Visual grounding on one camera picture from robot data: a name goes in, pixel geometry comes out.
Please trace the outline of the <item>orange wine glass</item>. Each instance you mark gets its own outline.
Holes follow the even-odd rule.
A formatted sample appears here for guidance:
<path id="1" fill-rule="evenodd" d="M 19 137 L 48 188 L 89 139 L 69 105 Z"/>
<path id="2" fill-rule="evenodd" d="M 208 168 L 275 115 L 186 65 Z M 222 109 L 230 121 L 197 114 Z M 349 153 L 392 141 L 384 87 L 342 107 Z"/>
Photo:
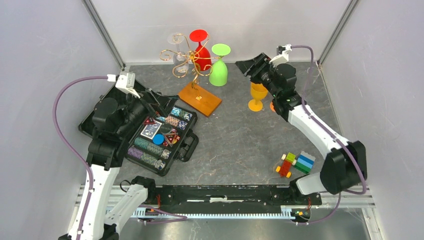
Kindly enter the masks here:
<path id="1" fill-rule="evenodd" d="M 273 102 L 270 103 L 269 107 L 273 112 L 276 112 Z"/>

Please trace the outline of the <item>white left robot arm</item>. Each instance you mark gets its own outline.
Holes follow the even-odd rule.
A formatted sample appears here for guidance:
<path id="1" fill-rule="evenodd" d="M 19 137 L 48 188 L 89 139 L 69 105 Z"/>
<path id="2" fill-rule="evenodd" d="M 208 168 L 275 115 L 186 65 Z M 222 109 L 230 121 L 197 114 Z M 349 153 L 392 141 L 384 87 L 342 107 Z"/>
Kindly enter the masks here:
<path id="1" fill-rule="evenodd" d="M 177 100 L 176 95 L 148 89 L 130 94 L 123 104 L 113 97 L 97 102 L 88 116 L 93 129 L 87 157 L 82 161 L 87 171 L 82 199 L 76 219 L 62 239 L 117 240 L 133 211 L 142 203 L 156 200 L 155 181 L 137 176 L 112 211 L 106 211 L 131 138 L 146 118 L 168 116 Z"/>

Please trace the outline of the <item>yellow wine glass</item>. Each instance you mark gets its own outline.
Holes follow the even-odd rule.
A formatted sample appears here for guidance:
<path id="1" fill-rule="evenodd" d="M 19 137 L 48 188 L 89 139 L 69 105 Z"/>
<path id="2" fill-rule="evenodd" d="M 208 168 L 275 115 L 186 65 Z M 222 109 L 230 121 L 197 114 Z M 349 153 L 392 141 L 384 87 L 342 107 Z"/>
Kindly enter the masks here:
<path id="1" fill-rule="evenodd" d="M 263 108 L 262 100 L 267 96 L 268 90 L 259 83 L 250 84 L 250 94 L 252 100 L 248 102 L 248 108 L 253 112 L 259 112 Z"/>

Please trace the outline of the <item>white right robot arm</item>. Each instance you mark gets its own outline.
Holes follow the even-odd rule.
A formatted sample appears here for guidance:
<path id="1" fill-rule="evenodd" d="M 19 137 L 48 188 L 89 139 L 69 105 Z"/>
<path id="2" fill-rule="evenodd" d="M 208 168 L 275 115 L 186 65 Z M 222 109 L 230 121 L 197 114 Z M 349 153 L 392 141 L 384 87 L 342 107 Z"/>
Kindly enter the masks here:
<path id="1" fill-rule="evenodd" d="M 261 84 L 272 95 L 278 115 L 300 130 L 324 158 L 319 173 L 307 174 L 290 182 L 289 199 L 302 204 L 309 194 L 328 192 L 332 195 L 362 184 L 366 192 L 367 159 L 362 142 L 350 141 L 322 121 L 296 91 L 296 69 L 287 60 L 277 62 L 265 53 L 236 61 L 241 73 L 253 84 Z"/>

